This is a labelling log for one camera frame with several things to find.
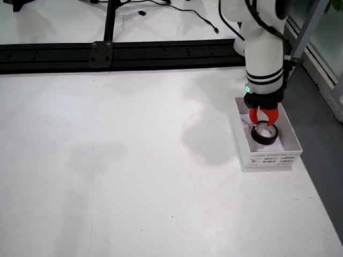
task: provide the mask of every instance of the open cardboard box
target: open cardboard box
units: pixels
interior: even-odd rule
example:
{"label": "open cardboard box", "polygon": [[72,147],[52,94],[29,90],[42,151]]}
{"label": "open cardboard box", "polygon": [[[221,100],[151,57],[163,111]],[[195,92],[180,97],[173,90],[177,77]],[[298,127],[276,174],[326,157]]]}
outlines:
{"label": "open cardboard box", "polygon": [[[249,109],[242,97],[232,101],[230,116],[232,128],[244,167],[290,167],[302,153],[302,148],[287,118],[284,108],[279,104],[279,119],[275,123],[279,136],[270,146],[261,145],[251,137],[253,123],[249,118]],[[259,120],[268,120],[259,110]]]}

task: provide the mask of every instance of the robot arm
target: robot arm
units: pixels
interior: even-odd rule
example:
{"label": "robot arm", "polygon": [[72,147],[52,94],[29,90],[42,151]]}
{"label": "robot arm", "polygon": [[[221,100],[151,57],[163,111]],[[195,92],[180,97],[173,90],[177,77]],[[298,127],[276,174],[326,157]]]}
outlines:
{"label": "robot arm", "polygon": [[[234,48],[245,56],[248,83],[244,101],[250,108],[250,119],[256,124],[257,108],[267,114],[269,124],[278,119],[278,102],[283,99],[284,41],[282,33],[290,0],[222,0],[221,11],[230,21],[242,22]],[[268,27],[264,28],[256,14]]]}

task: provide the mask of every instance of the white tabletop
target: white tabletop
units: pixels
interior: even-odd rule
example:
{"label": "white tabletop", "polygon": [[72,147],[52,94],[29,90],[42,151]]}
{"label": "white tabletop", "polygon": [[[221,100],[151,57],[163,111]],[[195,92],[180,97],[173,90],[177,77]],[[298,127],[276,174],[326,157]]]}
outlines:
{"label": "white tabletop", "polygon": [[[221,33],[125,6],[115,40],[232,35],[215,0],[173,3]],[[0,3],[0,40],[92,42],[104,18],[79,1]],[[342,256],[301,160],[243,172],[229,101],[244,83],[242,68],[1,76],[0,256]]]}

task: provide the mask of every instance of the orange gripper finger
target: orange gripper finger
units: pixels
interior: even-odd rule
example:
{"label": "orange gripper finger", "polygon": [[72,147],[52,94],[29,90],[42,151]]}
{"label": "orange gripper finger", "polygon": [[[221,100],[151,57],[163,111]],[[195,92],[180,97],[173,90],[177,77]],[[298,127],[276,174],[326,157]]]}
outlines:
{"label": "orange gripper finger", "polygon": [[257,118],[257,108],[256,109],[249,109],[249,117],[252,123],[257,124],[258,123],[258,118]]}
{"label": "orange gripper finger", "polygon": [[278,109],[272,109],[272,110],[261,109],[261,111],[264,112],[268,116],[268,126],[273,125],[279,118]]}

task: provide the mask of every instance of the black tape roll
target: black tape roll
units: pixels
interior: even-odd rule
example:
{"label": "black tape roll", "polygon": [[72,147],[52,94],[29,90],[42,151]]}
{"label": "black tape roll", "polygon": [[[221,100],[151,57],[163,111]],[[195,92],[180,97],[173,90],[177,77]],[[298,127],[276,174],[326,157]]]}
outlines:
{"label": "black tape roll", "polygon": [[[260,120],[256,125],[251,129],[252,138],[260,143],[261,145],[271,145],[278,138],[279,130],[275,125],[267,126],[268,122],[265,120]],[[270,137],[265,137],[262,135],[262,130],[267,130],[270,133]]]}

